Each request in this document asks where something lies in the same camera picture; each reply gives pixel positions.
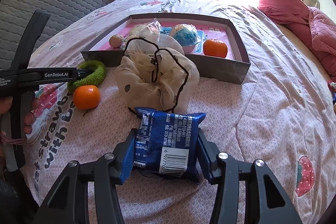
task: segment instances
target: finger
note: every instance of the finger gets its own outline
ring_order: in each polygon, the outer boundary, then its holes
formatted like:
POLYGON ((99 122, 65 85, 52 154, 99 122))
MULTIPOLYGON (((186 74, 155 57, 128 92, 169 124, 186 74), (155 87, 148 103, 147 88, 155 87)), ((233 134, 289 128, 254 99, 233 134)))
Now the finger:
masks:
POLYGON ((23 131, 24 131, 24 133, 25 134, 31 134, 32 133, 32 131, 33 131, 33 127, 32 126, 24 126, 23 127, 23 131))
POLYGON ((35 121, 35 117, 34 117, 33 113, 31 113, 31 112, 27 113, 25 118, 24 118, 24 123, 29 126, 34 121, 35 121))
POLYGON ((12 106, 13 97, 0 98, 0 114, 5 114, 12 106))
POLYGON ((39 98, 34 98, 32 103, 31 103, 31 110, 34 111, 41 105, 41 100, 39 98))

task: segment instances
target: black drawstring cord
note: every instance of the black drawstring cord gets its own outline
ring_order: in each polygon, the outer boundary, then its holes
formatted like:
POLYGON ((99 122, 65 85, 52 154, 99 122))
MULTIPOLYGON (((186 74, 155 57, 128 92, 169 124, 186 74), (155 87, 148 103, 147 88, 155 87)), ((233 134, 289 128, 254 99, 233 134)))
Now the black drawstring cord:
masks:
POLYGON ((177 95, 176 97, 174 98, 174 101, 175 101, 175 104, 173 107, 167 109, 167 110, 164 110, 164 112, 169 112, 171 111, 172 113, 174 113, 174 109, 175 107, 177 106, 177 104, 179 103, 179 96, 180 96, 180 93, 182 92, 184 86, 186 85, 187 81, 188 81, 188 78, 189 78, 189 72, 187 71, 186 68, 184 68, 180 63, 179 61, 177 60, 177 58, 169 51, 167 50, 166 48, 159 48, 158 45, 156 45, 155 43, 153 42, 150 42, 148 41, 147 39, 145 38, 142 38, 142 37, 134 37, 134 38, 131 38, 130 40, 127 41, 126 45, 125 45, 125 49, 124 49, 124 52, 123 52, 123 55, 125 55, 125 52, 127 50, 127 47, 129 45, 129 43, 133 40, 136 40, 136 39, 139 39, 139 40, 143 40, 149 44, 152 44, 156 47, 156 51, 154 52, 154 57, 155 57, 155 66, 156 66, 156 77, 155 77, 155 80, 153 80, 153 77, 154 77, 154 70, 152 71, 152 82, 155 83, 157 80, 158 80, 158 72, 159 72, 159 62, 158 62, 158 57, 157 57, 157 53, 159 51, 166 51, 170 54, 170 56, 173 58, 173 60, 176 62, 176 64, 185 72, 185 79, 184 79, 184 82, 182 83, 182 85, 180 86, 180 88, 178 89, 178 92, 177 92, 177 95))

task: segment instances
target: wrapped snack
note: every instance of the wrapped snack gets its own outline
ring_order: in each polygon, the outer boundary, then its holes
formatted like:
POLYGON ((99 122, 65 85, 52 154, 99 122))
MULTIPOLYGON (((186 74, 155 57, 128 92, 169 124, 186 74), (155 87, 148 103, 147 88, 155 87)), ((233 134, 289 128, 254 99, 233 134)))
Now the wrapped snack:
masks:
POLYGON ((162 26, 160 22, 155 18, 152 22, 143 23, 135 25, 132 30, 128 33, 127 40, 134 37, 143 37, 143 33, 145 34, 160 34, 162 31, 162 26))
POLYGON ((191 53, 196 45, 201 41, 194 25, 178 24, 172 27, 169 35, 177 40, 184 52, 191 53))
POLYGON ((198 125, 206 114, 177 115, 145 107, 135 110, 142 121, 135 138, 134 166, 167 179, 198 183, 198 125))

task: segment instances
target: blue ball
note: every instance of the blue ball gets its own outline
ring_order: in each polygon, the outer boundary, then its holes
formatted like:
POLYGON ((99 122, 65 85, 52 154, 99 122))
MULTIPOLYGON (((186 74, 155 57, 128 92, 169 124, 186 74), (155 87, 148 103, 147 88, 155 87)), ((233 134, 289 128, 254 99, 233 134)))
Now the blue ball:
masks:
POLYGON ((178 24, 172 27, 169 35, 181 46, 191 46, 198 43, 198 33, 193 25, 178 24))

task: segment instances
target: comforter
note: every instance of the comforter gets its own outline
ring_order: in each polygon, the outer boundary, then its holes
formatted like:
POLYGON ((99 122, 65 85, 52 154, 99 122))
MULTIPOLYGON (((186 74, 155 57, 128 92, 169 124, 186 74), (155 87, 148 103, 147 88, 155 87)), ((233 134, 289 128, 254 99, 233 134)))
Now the comforter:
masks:
POLYGON ((285 25, 317 57, 336 81, 336 24, 321 10, 301 0, 257 0, 258 9, 285 25))
MULTIPOLYGON (((130 14, 182 12, 229 18, 248 51, 251 67, 242 85, 200 78, 189 113, 205 112, 206 138, 238 160, 263 159, 305 224, 316 223, 336 192, 335 122, 332 103, 305 59, 262 12, 225 0, 116 0, 83 17, 37 49, 30 67, 77 66, 80 50, 130 14)), ((75 108, 66 85, 42 86, 33 133, 25 146, 23 174, 41 204, 70 160, 97 160, 125 140, 140 120, 119 95, 114 68, 100 85, 99 106, 75 108)), ((238 222, 244 218, 240 185, 238 222)), ((96 223, 89 185, 90 223, 96 223)), ((209 222, 216 187, 201 178, 164 180, 133 171, 117 186, 125 223, 209 222)))

